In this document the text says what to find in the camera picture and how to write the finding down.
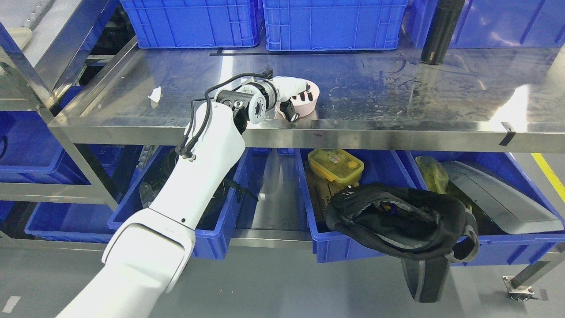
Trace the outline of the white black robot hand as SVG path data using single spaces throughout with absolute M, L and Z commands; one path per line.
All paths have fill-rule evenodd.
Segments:
M 299 118 L 299 113 L 295 110 L 292 99 L 311 92 L 312 82 L 288 76 L 275 76 L 269 82 L 275 89 L 275 107 L 286 121 L 296 121 Z

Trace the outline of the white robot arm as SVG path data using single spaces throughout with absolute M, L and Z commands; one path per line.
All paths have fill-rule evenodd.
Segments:
M 147 318 L 162 294 L 175 286 L 196 243 L 196 226 L 208 203 L 245 150 L 234 119 L 258 123 L 283 95 L 267 74 L 248 77 L 235 90 L 208 88 L 192 108 L 175 151 L 178 160 L 157 197 L 115 232 L 103 252 L 103 268 L 58 314 L 59 318 Z

